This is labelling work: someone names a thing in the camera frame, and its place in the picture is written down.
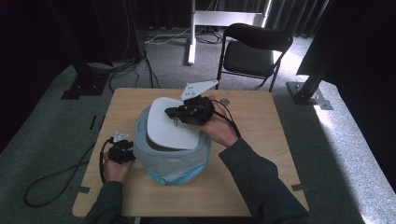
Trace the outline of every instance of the black gadget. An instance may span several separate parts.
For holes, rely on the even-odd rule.
[[[170,119],[180,119],[183,123],[204,125],[212,119],[215,107],[207,97],[197,97],[185,100],[179,107],[165,109]]]
[[[99,156],[99,170],[100,170],[100,176],[102,179],[102,182],[105,183],[105,175],[104,175],[104,164],[103,164],[103,158],[104,158],[104,150],[105,146],[107,143],[113,144],[113,147],[111,147],[108,150],[108,159],[112,160],[118,164],[123,164],[124,162],[127,161],[134,161],[136,160],[136,157],[134,156],[134,152],[130,149],[134,146],[134,142],[128,142],[128,140],[120,140],[118,142],[114,142],[114,137],[110,137],[105,141],[105,143],[102,146],[102,150],[100,152]]]

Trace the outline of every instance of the metal base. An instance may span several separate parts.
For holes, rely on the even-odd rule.
[[[80,95],[102,95],[107,84],[109,74],[97,75],[96,79],[89,86],[80,86],[78,76],[76,77],[69,91],[62,95],[63,100],[77,100]]]
[[[293,97],[293,101],[297,105],[319,105],[322,110],[333,110],[332,104],[329,100],[324,99],[322,93],[317,89],[314,95],[309,98],[298,98],[296,97],[298,91],[304,85],[303,82],[287,82],[286,85],[289,88],[290,94]]]

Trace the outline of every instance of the chair backrest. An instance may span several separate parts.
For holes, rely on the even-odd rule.
[[[271,49],[282,53],[286,53],[293,43],[293,36],[286,31],[266,29],[244,23],[234,23],[227,27],[223,33],[223,44],[227,36],[254,49]]]

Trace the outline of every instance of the right hand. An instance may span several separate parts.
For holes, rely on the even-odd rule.
[[[208,96],[208,98],[210,100],[216,100],[214,96]],[[213,102],[213,106],[217,112],[227,117],[225,109],[220,107],[217,102]],[[216,114],[214,114],[212,119],[204,125],[191,126],[205,133],[213,141],[222,144],[225,147],[232,146],[238,140],[238,137],[233,131],[230,123]]]

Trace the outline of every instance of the black chair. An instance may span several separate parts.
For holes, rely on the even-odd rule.
[[[235,40],[226,44],[226,38]],[[227,27],[222,38],[221,55],[217,80],[221,74],[263,79],[262,85],[274,75],[269,91],[272,90],[280,61],[293,43],[293,36],[285,31],[265,29],[244,23]],[[274,63],[273,50],[281,52]]]

